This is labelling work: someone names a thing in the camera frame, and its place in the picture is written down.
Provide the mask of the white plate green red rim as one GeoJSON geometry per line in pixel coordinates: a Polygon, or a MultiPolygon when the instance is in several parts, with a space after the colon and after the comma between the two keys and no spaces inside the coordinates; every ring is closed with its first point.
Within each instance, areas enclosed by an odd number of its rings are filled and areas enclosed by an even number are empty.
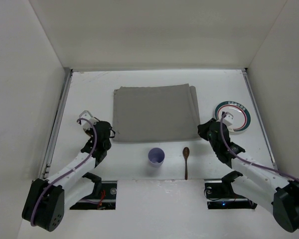
{"type": "Polygon", "coordinates": [[[214,118],[220,121],[222,115],[228,113],[233,119],[231,124],[227,122],[228,130],[233,133],[245,131],[251,124],[251,115],[248,109],[241,103],[235,101],[224,101],[219,103],[214,110],[214,118]]]}

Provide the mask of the grey cloth placemat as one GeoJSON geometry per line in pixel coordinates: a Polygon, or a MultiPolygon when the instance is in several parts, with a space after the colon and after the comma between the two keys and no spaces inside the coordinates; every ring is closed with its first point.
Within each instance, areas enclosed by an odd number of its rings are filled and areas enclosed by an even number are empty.
{"type": "Polygon", "coordinates": [[[197,140],[199,124],[194,86],[120,87],[114,90],[113,128],[116,142],[197,140]]]}

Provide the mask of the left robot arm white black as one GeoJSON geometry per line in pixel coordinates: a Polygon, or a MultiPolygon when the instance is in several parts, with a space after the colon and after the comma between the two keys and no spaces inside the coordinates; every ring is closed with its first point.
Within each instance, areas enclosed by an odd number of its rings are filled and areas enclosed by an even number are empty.
{"type": "Polygon", "coordinates": [[[80,200],[103,200],[106,196],[101,177],[91,170],[107,156],[115,131],[107,121],[78,119],[78,123],[83,121],[83,130],[90,138],[74,160],[54,175],[37,178],[31,184],[21,216],[33,227],[51,232],[59,226],[65,211],[80,200]]]}

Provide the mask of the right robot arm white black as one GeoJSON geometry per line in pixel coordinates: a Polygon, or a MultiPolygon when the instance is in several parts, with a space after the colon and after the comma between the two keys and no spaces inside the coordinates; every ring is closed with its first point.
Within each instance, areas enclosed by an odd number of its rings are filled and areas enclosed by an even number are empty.
{"type": "Polygon", "coordinates": [[[217,159],[232,169],[222,178],[228,190],[266,209],[285,231],[299,230],[299,179],[259,164],[231,141],[223,121],[211,119],[197,128],[217,159]]]}

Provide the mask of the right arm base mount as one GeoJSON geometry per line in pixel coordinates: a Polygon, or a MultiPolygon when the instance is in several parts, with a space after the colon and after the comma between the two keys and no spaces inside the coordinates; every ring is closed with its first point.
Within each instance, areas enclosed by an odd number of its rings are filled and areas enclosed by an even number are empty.
{"type": "Polygon", "coordinates": [[[239,194],[234,193],[231,183],[243,176],[232,171],[221,179],[208,179],[204,181],[204,196],[207,199],[209,210],[250,209],[254,210],[257,204],[239,194]]]}

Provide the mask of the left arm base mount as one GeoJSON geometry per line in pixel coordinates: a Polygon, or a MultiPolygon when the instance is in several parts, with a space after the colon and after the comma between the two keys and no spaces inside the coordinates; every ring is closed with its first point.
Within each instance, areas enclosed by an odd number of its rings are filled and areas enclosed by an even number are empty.
{"type": "Polygon", "coordinates": [[[117,181],[103,181],[101,177],[86,173],[83,178],[94,183],[91,194],[80,199],[70,210],[115,210],[117,181]]]}

